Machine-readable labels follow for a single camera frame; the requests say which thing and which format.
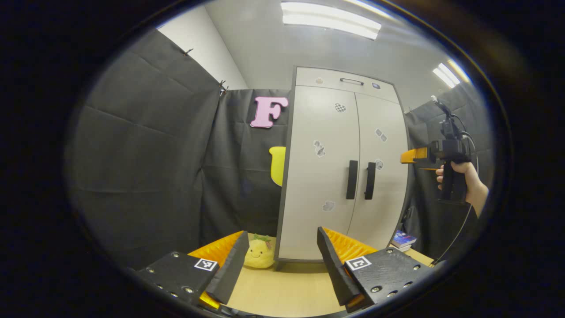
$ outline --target fisheye lens view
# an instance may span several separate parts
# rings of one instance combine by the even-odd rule
[[[69,197],[117,266],[181,308],[386,308],[489,217],[497,106],[458,56],[378,1],[187,7],[78,103]]]

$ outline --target fluorescent light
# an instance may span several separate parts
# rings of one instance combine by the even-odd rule
[[[381,24],[337,8],[303,2],[282,2],[284,24],[313,25],[342,30],[372,40],[376,39]]]
[[[440,63],[439,68],[440,68],[440,70],[441,70],[445,75],[447,75],[447,76],[449,77],[449,79],[450,79],[453,83],[455,83],[455,85],[461,83],[461,82],[459,81],[459,79],[455,76],[455,74],[453,74],[453,73],[449,70],[449,68],[447,68],[447,66],[445,66],[443,63]]]
[[[432,72],[434,74],[436,74],[437,77],[439,77],[442,81],[444,81],[445,84],[447,84],[447,86],[449,86],[449,88],[455,87],[455,84],[449,79],[449,77],[447,75],[445,75],[442,71],[440,71],[439,68],[434,68]]]
[[[368,5],[364,2],[361,2],[361,1],[358,1],[358,0],[344,0],[344,1],[349,2],[349,3],[353,3],[354,5],[357,5],[357,6],[360,6],[361,8],[367,9],[370,12],[376,13],[376,14],[384,17],[384,18],[392,19],[392,17],[388,13],[386,13],[382,10],[379,10],[379,9],[377,9],[377,8],[371,6],[371,5]]]
[[[459,67],[459,65],[457,65],[457,63],[455,63],[451,59],[448,60],[447,62],[449,63],[451,68],[453,68],[455,70],[455,72],[457,72],[457,74],[461,77],[461,79],[463,79],[463,81],[466,81],[467,83],[469,83],[471,81],[469,79],[469,77],[467,76],[467,74],[465,73],[465,71],[463,71],[463,69],[461,67]]]

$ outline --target yellow plush toy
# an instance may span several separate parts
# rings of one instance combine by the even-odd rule
[[[244,265],[255,268],[270,267],[275,262],[275,252],[270,241],[267,237],[259,237],[255,234],[253,239],[249,241]]]

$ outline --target hand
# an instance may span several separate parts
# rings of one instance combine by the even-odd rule
[[[475,208],[475,213],[479,217],[483,210],[486,202],[486,197],[489,194],[489,189],[481,182],[477,170],[470,162],[463,162],[461,164],[455,164],[451,162],[451,167],[455,172],[459,172],[465,175],[465,183],[467,183],[467,195],[465,196],[465,201],[473,205]],[[439,169],[436,170],[437,181],[442,183],[444,181],[444,166],[441,165]]]

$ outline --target wooden floor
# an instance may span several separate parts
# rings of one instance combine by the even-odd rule
[[[276,239],[271,240],[274,248]],[[414,250],[406,254],[426,265],[432,262]],[[323,263],[287,263],[278,272],[275,266],[268,269],[244,266],[227,306],[275,317],[320,316],[345,310],[345,306],[337,303]]]

